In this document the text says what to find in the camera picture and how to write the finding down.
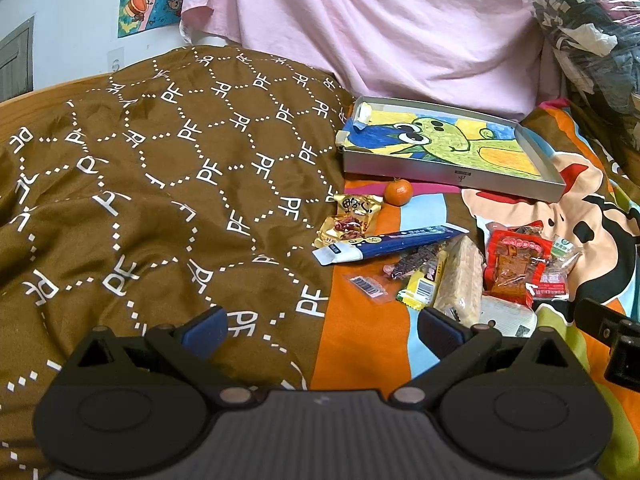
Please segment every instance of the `orange stripe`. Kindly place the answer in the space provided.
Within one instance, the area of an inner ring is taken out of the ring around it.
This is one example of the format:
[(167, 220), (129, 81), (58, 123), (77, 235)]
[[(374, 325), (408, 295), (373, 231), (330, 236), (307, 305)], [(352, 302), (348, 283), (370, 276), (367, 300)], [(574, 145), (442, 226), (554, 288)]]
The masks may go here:
[(580, 150), (584, 157), (602, 172), (604, 180), (607, 183), (607, 189), (611, 194), (613, 194), (613, 188), (611, 187), (611, 183), (609, 182), (609, 178), (607, 177), (607, 171), (602, 165), (602, 161), (597, 157), (595, 153), (593, 153), (587, 146), (585, 146), (584, 142), (575, 134), (575, 123), (571, 115), (569, 115), (564, 110), (560, 110), (559, 108), (545, 108), (545, 112), (551, 115), (556, 120), (558, 128), (560, 128), (566, 134), (566, 136), (571, 139), (575, 147)]
[[(620, 314), (625, 313), (618, 299), (611, 301), (607, 306)], [(628, 418), (629, 424), (640, 442), (640, 410), (638, 409), (640, 407), (640, 394), (627, 390), (617, 384), (610, 383), (604, 378), (604, 371), (609, 363), (609, 348), (584, 332), (583, 335), (587, 343), (587, 359), (589, 360), (589, 366), (591, 368), (591, 378), (593, 381), (606, 386), (611, 393), (614, 394), (625, 410), (626, 418)]]
[[(378, 216), (376, 233), (389, 233), (399, 228), (400, 209), (385, 204)], [(406, 349), (409, 335), (406, 307), (397, 301), (377, 304), (345, 278), (346, 274), (356, 272), (366, 276), (381, 274), (382, 266), (397, 258), (390, 256), (368, 264), (334, 267), (312, 389), (378, 388), (387, 396), (411, 379)]]

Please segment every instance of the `cartoon character print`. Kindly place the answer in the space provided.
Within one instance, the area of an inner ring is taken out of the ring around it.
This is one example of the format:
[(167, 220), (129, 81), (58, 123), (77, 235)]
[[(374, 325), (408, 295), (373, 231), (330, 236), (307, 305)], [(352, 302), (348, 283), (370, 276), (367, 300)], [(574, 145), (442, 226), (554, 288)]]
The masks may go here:
[(430, 154), (450, 164), (489, 171), (507, 170), (509, 174), (525, 178), (540, 176), (517, 140), (497, 139), (488, 128), (480, 130), (481, 139), (469, 139), (455, 124), (430, 117), (390, 127), (400, 132), (388, 134), (389, 137), (412, 144), (392, 154), (419, 153), (420, 158)]
[(482, 219), (507, 226), (542, 221), (543, 237), (553, 239), (559, 235), (583, 248), (584, 253), (569, 275), (570, 301), (553, 303), (566, 322), (572, 322), (572, 301), (593, 298), (606, 304), (622, 294), (634, 279), (640, 212), (631, 209), (625, 213), (597, 194), (603, 174), (584, 156), (555, 152), (551, 161), (566, 183), (558, 203), (532, 203), (471, 189), (462, 190), (462, 197), (483, 230)]

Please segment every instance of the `colorful blanket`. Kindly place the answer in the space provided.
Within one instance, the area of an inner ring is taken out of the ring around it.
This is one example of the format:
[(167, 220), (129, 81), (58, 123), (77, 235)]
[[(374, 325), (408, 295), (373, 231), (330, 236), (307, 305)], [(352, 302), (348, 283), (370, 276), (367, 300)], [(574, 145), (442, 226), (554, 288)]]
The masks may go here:
[[(34, 406), (98, 324), (141, 335), (222, 305), (228, 339), (211, 361), (259, 388), (387, 394), (437, 363), (415, 311), (344, 279), (392, 258), (326, 268), (311, 255), (334, 192), (384, 186), (344, 181), (333, 143), (353, 99), (331, 76), (235, 47), (182, 48), (56, 95), (26, 98), (34, 111), (16, 120), (0, 108), (11, 118), (0, 125), (0, 478), (44, 476)], [(640, 189), (572, 114), (551, 103), (525, 122), (564, 176), (558, 204), (420, 184), (408, 205), (383, 207), (378, 232), (451, 221), (482, 243), (487, 221), (540, 219), (546, 236), (584, 247), (572, 299), (637, 317)], [(638, 478), (640, 396), (604, 380), (607, 349), (571, 325), (569, 302), (538, 315), (614, 413), (603, 472)]]

